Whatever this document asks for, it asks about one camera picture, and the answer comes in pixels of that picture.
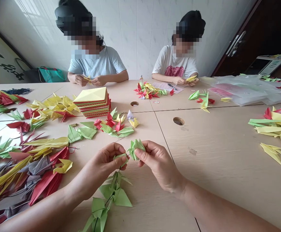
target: pink graphic on shirt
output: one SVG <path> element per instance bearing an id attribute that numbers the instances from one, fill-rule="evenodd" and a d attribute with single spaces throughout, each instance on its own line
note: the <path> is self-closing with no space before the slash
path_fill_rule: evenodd
<path id="1" fill-rule="evenodd" d="M 166 71 L 165 71 L 165 76 L 180 76 L 182 77 L 184 74 L 185 70 L 183 69 L 183 67 L 181 66 L 179 67 L 173 67 L 173 66 L 168 66 Z"/>

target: origami paper stack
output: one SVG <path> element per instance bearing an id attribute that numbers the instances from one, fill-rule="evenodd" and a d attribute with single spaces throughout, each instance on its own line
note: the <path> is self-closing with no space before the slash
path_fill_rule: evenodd
<path id="1" fill-rule="evenodd" d="M 86 118 L 106 116 L 111 111 L 106 87 L 83 90 L 74 103 Z"/>

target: pen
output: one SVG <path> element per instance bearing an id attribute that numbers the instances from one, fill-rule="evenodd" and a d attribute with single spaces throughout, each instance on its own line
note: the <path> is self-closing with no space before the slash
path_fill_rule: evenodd
<path id="1" fill-rule="evenodd" d="M 170 83 L 167 83 L 170 87 L 172 87 L 173 89 L 177 90 L 174 86 L 172 86 Z"/>

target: girl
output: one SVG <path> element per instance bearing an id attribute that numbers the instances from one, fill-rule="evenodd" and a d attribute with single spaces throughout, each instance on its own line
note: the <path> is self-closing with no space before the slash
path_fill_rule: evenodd
<path id="1" fill-rule="evenodd" d="M 70 61 L 67 76 L 71 83 L 85 86 L 91 82 L 103 86 L 107 82 L 128 80 L 118 52 L 104 45 L 96 31 L 94 17 L 79 0 L 60 0 L 55 15 L 58 28 L 81 48 L 75 50 L 74 59 Z"/>
<path id="2" fill-rule="evenodd" d="M 206 22 L 199 11 L 186 13 L 177 24 L 173 34 L 172 46 L 164 46 L 154 65 L 152 78 L 158 81 L 173 82 L 175 85 L 188 84 L 194 86 L 199 79 L 187 83 L 186 79 L 198 76 L 196 60 L 191 55 L 194 42 L 204 34 Z"/>

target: white t-shirt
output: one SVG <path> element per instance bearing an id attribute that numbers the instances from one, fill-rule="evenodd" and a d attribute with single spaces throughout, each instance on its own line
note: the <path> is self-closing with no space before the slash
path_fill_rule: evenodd
<path id="1" fill-rule="evenodd" d="M 162 48 L 152 73 L 189 78 L 191 74 L 198 72 L 195 58 L 176 57 L 173 51 L 173 46 L 166 45 Z"/>

